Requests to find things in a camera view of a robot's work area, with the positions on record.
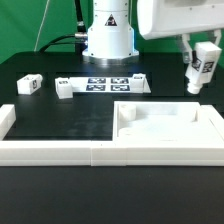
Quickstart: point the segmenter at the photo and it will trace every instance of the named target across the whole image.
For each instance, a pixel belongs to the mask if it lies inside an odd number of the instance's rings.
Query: white connector block
[[[28,74],[17,81],[18,94],[31,95],[41,87],[42,75]]]
[[[55,79],[55,88],[59,99],[73,98],[72,85],[68,78]]]
[[[197,59],[188,66],[186,77],[189,78],[188,91],[198,94],[203,84],[209,83],[214,74],[222,50],[211,42],[196,43]]]
[[[0,108],[0,141],[4,139],[16,120],[15,106],[5,104]]]
[[[145,78],[146,78],[145,74],[142,73],[134,74],[133,77],[130,79],[131,92],[143,93]]]
[[[136,119],[136,105],[135,104],[119,105],[119,118],[123,121],[134,121]]]

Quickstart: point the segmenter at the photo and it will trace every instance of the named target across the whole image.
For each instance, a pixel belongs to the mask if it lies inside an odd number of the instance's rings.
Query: black table surface
[[[73,53],[18,53],[0,65],[0,104],[15,104],[5,140],[111,140],[114,101],[211,104],[223,116],[224,70],[199,95],[186,91],[180,54],[142,54],[136,64],[102,67]],[[43,75],[31,96],[16,81]],[[145,73],[151,94],[75,93],[59,100],[57,77]],[[223,224],[223,167],[1,167],[0,223]]]

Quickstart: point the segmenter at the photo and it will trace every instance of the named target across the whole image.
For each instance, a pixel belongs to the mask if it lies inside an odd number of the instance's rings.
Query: green wall
[[[34,50],[46,2],[47,0],[0,1],[0,63],[17,52]],[[137,0],[133,0],[135,6],[132,15],[132,26],[136,31],[136,48],[140,52],[178,52],[174,38],[143,40],[138,33],[136,2]],[[92,23],[92,0],[81,0],[81,3],[85,23],[90,26]],[[74,0],[50,0],[38,49],[58,36],[75,31]],[[206,40],[206,37],[193,35],[192,46],[196,40]],[[51,47],[49,50],[74,51],[74,47],[57,46]],[[223,54],[220,64],[224,66]]]

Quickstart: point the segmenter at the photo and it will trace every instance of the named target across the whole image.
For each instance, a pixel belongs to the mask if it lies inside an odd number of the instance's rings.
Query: white plastic frame
[[[224,166],[224,120],[212,106],[201,106],[200,111],[221,143],[0,141],[0,166]]]

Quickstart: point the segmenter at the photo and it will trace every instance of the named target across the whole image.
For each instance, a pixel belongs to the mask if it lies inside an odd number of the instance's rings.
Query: black cable
[[[44,52],[52,44],[54,44],[54,43],[56,43],[60,40],[68,39],[68,38],[75,38],[75,35],[74,34],[68,34],[68,35],[63,35],[63,36],[57,37],[54,40],[50,41],[48,44],[44,45],[39,51]]]
[[[45,52],[50,46],[52,45],[69,45],[69,44],[83,44],[83,41],[75,41],[75,42],[60,42],[60,43],[48,43],[45,46],[43,46],[39,52]]]
[[[76,8],[76,17],[77,17],[77,31],[85,33],[86,32],[86,27],[83,21],[83,16],[82,16],[82,8],[81,8],[81,3],[80,0],[74,0],[75,3],[75,8]]]

